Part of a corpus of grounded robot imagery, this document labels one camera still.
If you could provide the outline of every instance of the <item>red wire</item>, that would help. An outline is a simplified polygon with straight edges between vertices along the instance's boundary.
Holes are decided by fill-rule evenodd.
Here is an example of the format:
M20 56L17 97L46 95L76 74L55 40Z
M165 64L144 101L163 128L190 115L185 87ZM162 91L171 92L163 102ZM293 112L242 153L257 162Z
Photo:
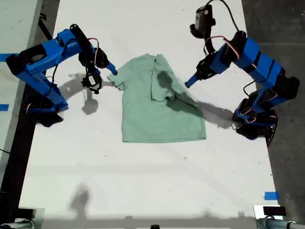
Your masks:
M223 40L224 40L224 42L226 42L226 43L228 44L228 46L234 51L234 53L236 54L237 58L238 58L238 59L240 58L240 54L238 53L238 51L236 50L236 48L234 48L234 47L232 46L232 44L228 41L228 39L226 39L224 36L212 36L212 37L209 37L208 39L206 39L203 49L205 49L206 42L207 42L208 40L210 40L211 38L216 38L216 37L222 37Z
M94 37L90 37L90 38L88 38L88 40L96 40L97 41L97 49L96 49L96 51L95 51L95 57L94 57L94 65L96 66L96 56L97 56L97 51L98 51L98 49L99 49L99 40L98 39L96 39L96 38L94 38Z

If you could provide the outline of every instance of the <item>shirt sleeve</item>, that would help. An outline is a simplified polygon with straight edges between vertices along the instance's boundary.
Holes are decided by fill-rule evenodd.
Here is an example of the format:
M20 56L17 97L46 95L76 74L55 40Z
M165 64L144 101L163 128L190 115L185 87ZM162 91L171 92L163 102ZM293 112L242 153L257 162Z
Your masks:
M113 83L116 88L122 91L125 89L126 83L131 78L132 69L132 60L130 60L118 69L117 75L110 74L107 78Z

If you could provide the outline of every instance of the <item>black cable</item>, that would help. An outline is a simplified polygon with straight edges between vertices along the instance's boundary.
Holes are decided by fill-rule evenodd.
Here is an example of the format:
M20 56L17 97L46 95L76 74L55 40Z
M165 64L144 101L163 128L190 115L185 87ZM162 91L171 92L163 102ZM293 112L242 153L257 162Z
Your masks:
M234 24L236 30L239 31L239 29L238 29L238 27L237 27L237 25L236 25L236 23L235 23L235 20L234 20L234 18L233 18L233 15L232 15L232 12L231 12L231 10L230 10L230 7L227 5L227 3L225 3L224 0L219 0L219 1L221 1L221 2L227 7L227 9L228 9L228 11L229 11L229 14L230 14L230 17L231 17L231 19L232 19L232 22L233 22L233 24Z
M0 149L0 151L4 152L4 153L7 153L7 154L10 154L10 152L4 150L4 149Z
M243 88L243 91L244 91L244 93L249 97L249 94L246 92L246 87L247 86L250 86L251 84L253 84L255 82L255 80L253 80L251 83L248 83L244 88Z
M275 136L275 131L276 131L276 129L277 129L277 118L276 118L276 123L275 123L275 125L274 125L274 129L273 129L272 136L271 136L269 142L267 143L267 147L271 144L271 142L272 142L272 140L273 140L273 137Z
M72 38L70 40L67 41L67 43L65 44L64 48L63 48L63 51L61 53L61 56L63 57L65 55L65 52L67 50L67 47L68 45L71 43L71 42L74 42L74 41L77 41L75 38ZM56 73L56 70L57 70L57 67L58 67L58 64L55 66L55 69L53 71L53 76L52 76L52 83L51 83L51 86L50 86L50 89L48 91L48 93L46 93L44 95L44 98L48 96L48 94L50 94L50 92L52 91L52 88L53 88L53 85L54 85L54 78L55 78L55 73Z

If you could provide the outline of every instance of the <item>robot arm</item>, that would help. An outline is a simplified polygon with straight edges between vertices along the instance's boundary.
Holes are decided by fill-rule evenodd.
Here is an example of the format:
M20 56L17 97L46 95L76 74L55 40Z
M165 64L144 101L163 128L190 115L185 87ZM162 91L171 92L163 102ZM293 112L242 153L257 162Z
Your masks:
M102 78L96 67L107 68L114 75L117 71L106 54L99 47L94 48L76 24L71 25L69 30L58 33L52 40L24 50L19 55L13 54L6 59L13 75L40 94L29 99L31 106L28 112L33 114L36 122L49 127L53 123L62 121L57 113L67 110L68 104L54 84L54 75L61 62L76 54L79 54L79 61L86 69L82 85L98 94L102 87ZM55 67L55 70L50 82L45 76L45 71L52 67Z
M212 7L206 5L197 10L196 24L190 26L191 33L196 37L201 34L199 38L210 42L211 37L206 38L204 33L210 35L213 25L215 22ZM196 73L185 85L189 88L198 80L206 80L221 74L232 62L243 69L262 88L251 93L249 98L243 99L235 110L232 119L240 124L236 131L252 140L264 136L269 144L277 126L277 116L270 108L294 99L300 82L295 77L287 78L281 65L261 53L259 45L247 37L245 32L237 29L231 41L224 40L226 43L217 51L214 51L212 43L206 43L209 54L198 63Z

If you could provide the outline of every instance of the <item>cable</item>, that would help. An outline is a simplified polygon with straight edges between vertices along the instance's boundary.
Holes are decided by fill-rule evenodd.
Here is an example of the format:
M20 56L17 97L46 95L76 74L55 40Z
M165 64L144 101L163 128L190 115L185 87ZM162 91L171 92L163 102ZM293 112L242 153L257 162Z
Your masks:
M96 66L97 51L98 51L98 49L99 49L99 47L100 47L100 45L99 45L99 40L96 39L96 38L94 38L94 37L88 38L88 40L96 40L96 41L97 41L97 49L96 49L96 51L95 51L95 57L94 57L94 66Z
M248 86L250 86L251 84L253 84L255 82L255 80L253 80L251 83L248 83L244 88L243 88L243 91L244 91L244 93L249 97L250 95L246 92L246 88L248 87Z
M30 104L27 106L27 111L26 111L26 113L25 113L25 114L27 114L27 113L28 113L28 109L29 109L29 107L31 106L31 104L32 104L32 103L30 103Z
M239 31L239 29L238 29L238 27L237 27L237 25L236 25L236 23L235 23L235 20L234 20L234 18L233 18L233 15L232 15L232 12L231 12L231 10L230 10L230 7L227 5L227 3L225 3L224 0L219 0L219 1L221 1L221 2L227 7L227 9L228 9L228 11L229 11L229 14L230 14L230 17L231 17L231 19L232 19L232 22L233 22L233 24L234 24L236 30Z
M62 56L62 57L64 57L68 45L69 45L71 42L74 42L74 41L77 41L77 40L76 40L75 38L72 38L72 39L70 39L70 40L67 41L67 43L66 43L65 46L63 47L63 51L62 51L62 53L61 53L61 56ZM54 77L55 77L55 73L56 73L57 67L58 67L58 64L55 66L55 69L54 69L54 71L53 71L52 83L51 83L50 89L49 89L49 91L44 95L44 98L47 97L48 94L50 94L50 92L52 91L52 88L53 88L53 85L54 85Z
M273 132L272 132L271 138L270 138L269 142L267 143L267 147L269 147L269 145L271 144L271 142L272 142L272 140L273 140L273 137L275 136L275 131L276 131L276 129L277 129L277 121L278 121L278 118L277 118L277 117L275 117L275 116L273 116L273 115L271 115L270 117L276 118L276 123L275 123L275 125L274 125L274 128L273 128Z
M203 51L204 51L204 54L205 56L207 56L206 52L205 52L205 46L206 46L206 42L208 40L210 40L211 38L216 38L216 37L222 37L224 42L227 43L227 45L234 51L234 53L236 54L237 58L239 59L240 58L240 54L239 52L236 50L236 48L234 48L234 46L228 41L228 39L226 39L224 36L212 36L212 37L209 37L208 39L206 39L205 43L204 43L204 47L203 47Z
M4 150L4 149L0 149L0 151L4 152L4 153L7 153L7 154L10 154L10 152Z

